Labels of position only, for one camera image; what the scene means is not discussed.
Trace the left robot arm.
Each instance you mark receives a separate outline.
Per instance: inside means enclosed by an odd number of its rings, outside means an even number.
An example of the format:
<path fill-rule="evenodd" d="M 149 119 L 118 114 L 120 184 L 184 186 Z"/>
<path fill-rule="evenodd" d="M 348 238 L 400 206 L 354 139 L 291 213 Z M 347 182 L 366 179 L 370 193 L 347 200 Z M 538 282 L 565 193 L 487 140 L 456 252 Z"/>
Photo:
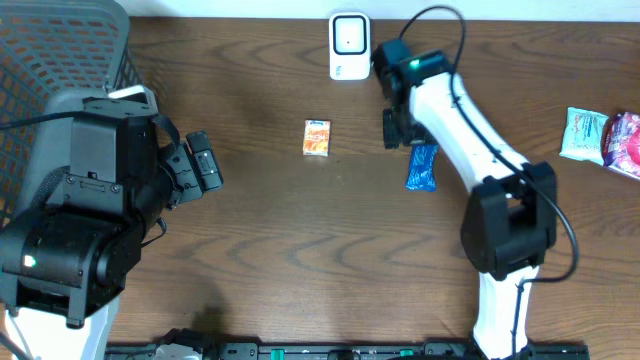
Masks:
<path fill-rule="evenodd" d="M 162 212 L 218 190 L 208 136 L 181 136 L 150 103 L 70 111 L 70 160 L 1 232 L 2 343 L 19 359 L 100 359 L 128 272 Z"/>

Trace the mint green tissue pack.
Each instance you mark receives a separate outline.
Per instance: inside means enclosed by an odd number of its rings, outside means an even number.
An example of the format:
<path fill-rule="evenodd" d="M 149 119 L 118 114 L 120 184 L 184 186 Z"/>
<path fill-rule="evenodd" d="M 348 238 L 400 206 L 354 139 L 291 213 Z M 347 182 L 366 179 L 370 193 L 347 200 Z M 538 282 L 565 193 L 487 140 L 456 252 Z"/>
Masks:
<path fill-rule="evenodd" d="M 607 115 L 569 107 L 559 155 L 576 161 L 590 161 L 602 165 L 604 160 L 601 145 L 608 120 Z"/>

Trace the purple Carefree liner pack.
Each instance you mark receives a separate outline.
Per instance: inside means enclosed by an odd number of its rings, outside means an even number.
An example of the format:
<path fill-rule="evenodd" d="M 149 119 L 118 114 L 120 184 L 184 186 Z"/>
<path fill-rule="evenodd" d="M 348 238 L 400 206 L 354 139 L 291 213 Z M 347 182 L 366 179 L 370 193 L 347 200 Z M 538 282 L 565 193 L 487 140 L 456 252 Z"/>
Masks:
<path fill-rule="evenodd" d="M 604 167 L 639 179 L 639 115 L 617 114 L 607 125 L 602 147 Z"/>

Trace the blue Oreo cookie pack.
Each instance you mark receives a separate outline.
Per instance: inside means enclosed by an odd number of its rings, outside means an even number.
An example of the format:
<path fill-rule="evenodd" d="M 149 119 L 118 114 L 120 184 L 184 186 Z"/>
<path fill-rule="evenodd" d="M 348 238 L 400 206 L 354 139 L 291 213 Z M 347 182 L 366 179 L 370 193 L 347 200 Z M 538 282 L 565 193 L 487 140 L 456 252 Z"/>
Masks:
<path fill-rule="evenodd" d="M 409 191 L 436 191 L 434 162 L 438 145 L 416 145 L 412 148 L 405 188 Z"/>

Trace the orange tissue pack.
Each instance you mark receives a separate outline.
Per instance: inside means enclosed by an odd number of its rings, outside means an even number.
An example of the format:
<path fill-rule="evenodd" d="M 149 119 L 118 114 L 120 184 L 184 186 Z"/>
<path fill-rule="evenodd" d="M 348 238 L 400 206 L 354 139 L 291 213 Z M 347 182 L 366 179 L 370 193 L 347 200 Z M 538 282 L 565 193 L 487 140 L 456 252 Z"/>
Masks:
<path fill-rule="evenodd" d="M 329 155 L 331 122 L 328 120 L 306 120 L 302 152 L 305 156 Z"/>

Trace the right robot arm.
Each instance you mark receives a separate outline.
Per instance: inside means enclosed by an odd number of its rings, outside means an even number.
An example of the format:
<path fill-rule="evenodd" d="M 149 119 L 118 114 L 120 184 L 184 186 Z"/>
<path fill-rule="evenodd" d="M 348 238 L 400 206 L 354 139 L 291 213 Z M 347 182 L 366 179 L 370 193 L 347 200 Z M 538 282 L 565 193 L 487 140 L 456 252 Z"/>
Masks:
<path fill-rule="evenodd" d="M 391 103 L 383 112 L 385 147 L 438 145 L 469 193 L 460 237 L 479 273 L 472 338 L 480 357 L 509 359 L 527 347 L 530 282 L 556 241 L 549 204 L 555 173 L 501 138 L 442 52 L 414 56 L 394 39 L 379 45 L 371 61 Z"/>

